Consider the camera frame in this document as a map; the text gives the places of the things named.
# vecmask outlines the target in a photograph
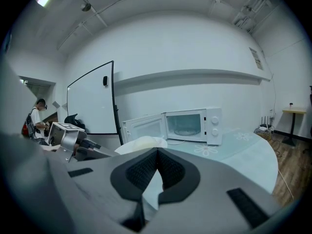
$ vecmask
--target person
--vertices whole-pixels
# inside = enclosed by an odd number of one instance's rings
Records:
[[[38,129],[35,132],[35,137],[36,137],[35,141],[39,145],[47,146],[48,144],[47,142],[45,142],[45,138],[44,138],[44,129],[49,129],[49,127],[41,121],[40,115],[39,115],[39,111],[42,111],[44,109],[47,109],[45,100],[39,99],[31,112],[31,120],[33,122],[33,125]]]

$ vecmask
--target table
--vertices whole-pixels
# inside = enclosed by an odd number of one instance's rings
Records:
[[[296,118],[296,114],[305,114],[307,110],[305,108],[301,107],[287,107],[283,109],[284,113],[292,113],[292,128],[291,128],[291,134],[289,137],[285,137],[282,143],[290,145],[290,146],[296,146],[296,142],[293,140],[293,128],[294,128],[294,122]]]
[[[273,192],[278,174],[275,152],[266,140],[252,132],[242,129],[225,129],[222,145],[219,146],[173,139],[168,139],[167,144],[169,149],[177,152],[186,152],[227,164],[268,193]],[[157,171],[143,193],[144,215],[147,220],[151,220],[157,212],[158,195],[162,191],[162,179]]]

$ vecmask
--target white microwave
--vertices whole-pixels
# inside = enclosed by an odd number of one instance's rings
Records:
[[[126,142],[142,136],[202,141],[208,145],[222,142],[222,110],[206,108],[167,112],[122,122]]]

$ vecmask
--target wooden floor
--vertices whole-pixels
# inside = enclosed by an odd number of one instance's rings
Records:
[[[273,140],[278,140],[280,143],[274,142],[272,139],[269,140],[269,143],[273,149],[278,148],[277,150],[280,152],[280,155],[277,152],[275,153],[277,154],[279,170],[287,182],[294,198],[299,199],[312,177],[312,152],[302,152],[304,149],[309,148],[309,144],[306,142],[297,140],[296,147],[291,147],[283,144],[283,139],[284,136],[273,134]],[[273,196],[281,206],[286,206],[293,200],[279,173]]]

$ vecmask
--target whiteboard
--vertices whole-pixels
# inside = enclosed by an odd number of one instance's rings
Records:
[[[114,61],[83,75],[67,87],[67,114],[86,126],[88,134],[118,134],[114,112]],[[103,78],[107,76],[107,85]]]

